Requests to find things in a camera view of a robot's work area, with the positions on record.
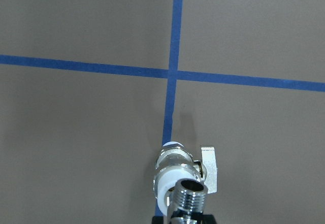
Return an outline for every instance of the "metal cylinder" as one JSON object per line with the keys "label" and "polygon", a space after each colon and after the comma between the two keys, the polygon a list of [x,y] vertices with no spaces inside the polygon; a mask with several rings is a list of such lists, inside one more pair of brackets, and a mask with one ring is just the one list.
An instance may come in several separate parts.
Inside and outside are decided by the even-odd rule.
{"label": "metal cylinder", "polygon": [[207,193],[208,188],[201,182],[179,180],[171,195],[168,223],[201,223]]}

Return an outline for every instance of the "gray floor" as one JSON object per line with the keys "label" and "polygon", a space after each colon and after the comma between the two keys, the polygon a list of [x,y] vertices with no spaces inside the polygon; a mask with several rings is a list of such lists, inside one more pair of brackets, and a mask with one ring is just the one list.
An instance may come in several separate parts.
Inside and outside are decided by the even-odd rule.
{"label": "gray floor", "polygon": [[[184,0],[179,69],[325,82],[325,0]],[[168,67],[172,0],[0,0],[0,54]],[[165,79],[0,65],[0,223],[150,223]],[[177,82],[218,223],[325,222],[325,93]]]}

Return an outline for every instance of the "ribbed cylinder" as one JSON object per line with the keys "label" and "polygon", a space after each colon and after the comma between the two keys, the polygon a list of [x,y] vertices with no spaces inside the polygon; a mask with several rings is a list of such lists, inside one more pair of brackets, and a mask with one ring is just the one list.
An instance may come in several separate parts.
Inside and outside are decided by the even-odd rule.
{"label": "ribbed cylinder", "polygon": [[173,191],[173,210],[203,213],[207,193],[208,188],[204,184],[191,179],[181,179]]}

